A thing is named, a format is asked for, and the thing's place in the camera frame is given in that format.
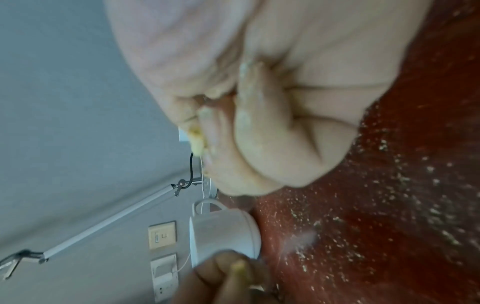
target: mug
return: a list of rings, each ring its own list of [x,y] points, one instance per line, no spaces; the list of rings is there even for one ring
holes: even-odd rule
[[[221,210],[198,214],[197,206],[213,204]],[[191,265],[196,267],[215,253],[234,250],[257,259],[262,247],[260,230],[254,218],[240,209],[228,209],[219,201],[208,198],[192,206],[190,218]]]

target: speckled red surface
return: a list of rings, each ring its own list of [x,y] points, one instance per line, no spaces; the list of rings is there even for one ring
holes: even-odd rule
[[[436,1],[338,168],[254,200],[287,302],[480,303],[479,1]]]

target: human hand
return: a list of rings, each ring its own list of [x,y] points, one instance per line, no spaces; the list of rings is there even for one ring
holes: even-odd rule
[[[252,285],[268,285],[269,271],[260,262],[234,251],[215,255],[180,284],[172,304],[276,304]]]
[[[431,0],[108,1],[131,67],[168,117],[201,131],[230,195],[308,185],[337,166],[398,75]],[[216,99],[205,105],[206,95]]]

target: wall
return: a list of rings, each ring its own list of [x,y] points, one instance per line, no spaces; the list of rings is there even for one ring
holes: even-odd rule
[[[0,256],[44,251],[179,178],[190,149],[124,62],[99,0],[0,2]],[[198,187],[153,203],[45,265],[0,302],[151,303],[150,260],[188,255]],[[147,228],[179,244],[150,252]]]

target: beige wall plate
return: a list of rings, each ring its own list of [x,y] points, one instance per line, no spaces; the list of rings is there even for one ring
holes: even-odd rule
[[[150,226],[148,228],[150,249],[158,249],[177,242],[177,226],[175,222]]]

